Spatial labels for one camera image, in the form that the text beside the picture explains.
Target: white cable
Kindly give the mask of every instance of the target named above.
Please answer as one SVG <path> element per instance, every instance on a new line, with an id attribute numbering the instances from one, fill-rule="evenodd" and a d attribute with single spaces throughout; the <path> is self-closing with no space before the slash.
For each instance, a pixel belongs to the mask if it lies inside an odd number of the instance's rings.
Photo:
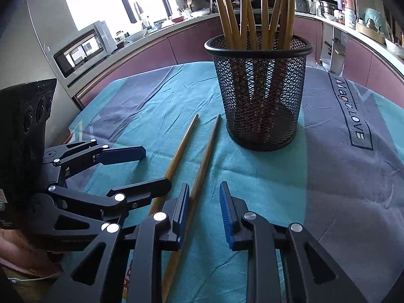
<path id="1" fill-rule="evenodd" d="M 57 276 L 58 273 L 52 274 L 52 275 L 48 275 L 46 277 L 42 277 L 42 278 L 35 278 L 35 279 L 19 279 L 19 278 L 9 278 L 9 280 L 13 283 L 13 284 L 19 284 L 20 282 L 25 282 L 25 281 L 37 281 L 37 280 L 45 280 L 45 279 L 49 279 L 52 277 Z"/>

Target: microwave window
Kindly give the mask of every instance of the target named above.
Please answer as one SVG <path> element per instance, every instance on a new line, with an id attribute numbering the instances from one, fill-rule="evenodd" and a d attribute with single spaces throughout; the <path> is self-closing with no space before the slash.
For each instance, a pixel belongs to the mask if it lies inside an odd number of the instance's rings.
<path id="1" fill-rule="evenodd" d="M 103 50 L 96 32 L 91 31 L 59 51 L 54 58 L 64 77 L 67 77 Z"/>

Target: white countertop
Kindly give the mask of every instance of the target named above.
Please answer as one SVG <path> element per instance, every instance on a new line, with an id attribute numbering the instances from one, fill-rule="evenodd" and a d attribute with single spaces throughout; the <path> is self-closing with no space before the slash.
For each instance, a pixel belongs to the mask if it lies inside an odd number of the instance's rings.
<path id="1" fill-rule="evenodd" d="M 99 63 L 97 66 L 86 72 L 81 78 L 79 78 L 70 88 L 67 89 L 67 93 L 69 96 L 74 96 L 77 94 L 82 88 L 84 88 L 91 80 L 93 80 L 95 77 L 97 77 L 99 74 L 101 74 L 104 70 L 108 69 L 111 65 L 113 65 L 115 62 L 118 60 L 124 58 L 128 54 L 134 52 L 135 50 L 140 49 L 144 45 L 147 45 L 148 43 L 163 37 L 165 35 L 170 34 L 173 31 L 176 31 L 178 29 L 181 29 L 183 27 L 189 26 L 196 24 L 198 22 L 218 17 L 219 14 L 211 14 L 207 16 L 202 16 L 198 18 L 193 18 L 189 20 L 185 20 L 167 27 L 164 27 L 156 32 L 153 32 L 152 34 L 149 34 L 148 36 L 130 43 L 123 47 L 122 49 L 115 51 L 113 54 L 107 57 L 104 61 Z"/>
<path id="2" fill-rule="evenodd" d="M 348 33 L 349 35 L 353 36 L 357 40 L 361 41 L 364 45 L 370 47 L 372 50 L 374 50 L 379 56 L 381 56 L 386 62 L 388 62 L 391 66 L 393 66 L 396 71 L 402 75 L 404 78 L 404 64 L 403 62 L 398 59 L 395 55 L 391 54 L 390 52 L 387 51 L 386 47 L 377 43 L 376 41 L 373 41 L 371 38 L 349 28 L 348 26 L 339 24 L 337 22 L 333 22 L 331 20 L 328 20 L 323 17 L 318 17 L 316 15 L 312 14 L 305 14 L 301 12 L 296 12 L 295 15 L 297 17 L 303 17 L 303 18 L 311 18 L 311 19 L 316 19 L 319 21 L 322 21 L 326 24 L 329 24 L 331 26 L 334 26 L 341 31 L 344 31 Z M 96 76 L 101 74 L 104 70 L 109 68 L 112 64 L 117 62 L 118 60 L 124 58 L 126 55 L 132 53 L 133 51 L 140 49 L 142 46 L 147 45 L 148 43 L 163 37 L 165 35 L 170 34 L 173 31 L 176 31 L 180 28 L 196 24 L 198 22 L 218 17 L 219 14 L 211 14 L 203 17 L 198 17 L 190 20 L 186 20 L 177 24 L 173 24 L 171 26 L 162 28 L 134 43 L 128 44 L 124 48 L 114 52 L 112 55 L 110 55 L 106 60 L 98 64 L 96 67 L 92 68 L 90 71 L 88 71 L 85 75 L 83 75 L 74 85 L 72 85 L 70 88 L 68 88 L 68 94 L 70 96 L 73 96 L 77 94 L 82 88 L 84 88 L 87 83 L 89 83 L 91 80 L 93 80 Z"/>

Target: plastic bag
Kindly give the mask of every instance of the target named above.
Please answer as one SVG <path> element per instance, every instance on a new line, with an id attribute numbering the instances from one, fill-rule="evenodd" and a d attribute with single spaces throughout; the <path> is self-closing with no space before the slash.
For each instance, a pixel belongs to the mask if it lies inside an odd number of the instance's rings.
<path id="1" fill-rule="evenodd" d="M 380 14 L 380 12 L 367 8 L 365 12 L 365 24 L 368 22 L 368 19 L 373 19 L 376 28 L 380 29 L 380 34 L 383 34 L 385 38 L 389 40 L 393 40 L 393 32 L 386 19 Z"/>

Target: cabinet door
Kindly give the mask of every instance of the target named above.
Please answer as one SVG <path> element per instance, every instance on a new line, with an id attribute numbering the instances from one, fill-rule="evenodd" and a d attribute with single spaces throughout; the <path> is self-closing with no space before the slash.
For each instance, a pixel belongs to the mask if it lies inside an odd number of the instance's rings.
<path id="1" fill-rule="evenodd" d="M 87 106 L 103 88 L 114 80 L 172 65 L 176 65 L 176 61 L 174 55 L 172 54 L 170 44 L 168 40 L 165 39 L 149 47 L 140 54 L 137 54 L 123 65 L 115 69 L 100 82 L 98 82 L 89 93 L 81 98 L 81 102 L 84 106 Z"/>
<path id="2" fill-rule="evenodd" d="M 208 19 L 168 37 L 178 64 L 194 61 L 213 61 L 205 51 L 205 42 L 223 34 L 219 17 Z"/>
<path id="3" fill-rule="evenodd" d="M 318 45 L 317 42 L 321 42 L 321 39 L 318 40 L 317 32 L 318 28 L 316 20 L 300 17 L 294 19 L 293 34 L 308 40 L 313 46 L 313 52 L 307 56 L 308 61 L 316 60 L 316 56 L 318 55 L 316 52 Z"/>
<path id="4" fill-rule="evenodd" d="M 347 80 L 366 86 L 372 55 L 373 53 L 369 49 L 348 37 L 342 76 Z"/>
<path id="5" fill-rule="evenodd" d="M 404 108 L 404 83 L 375 55 L 372 56 L 366 87 Z"/>

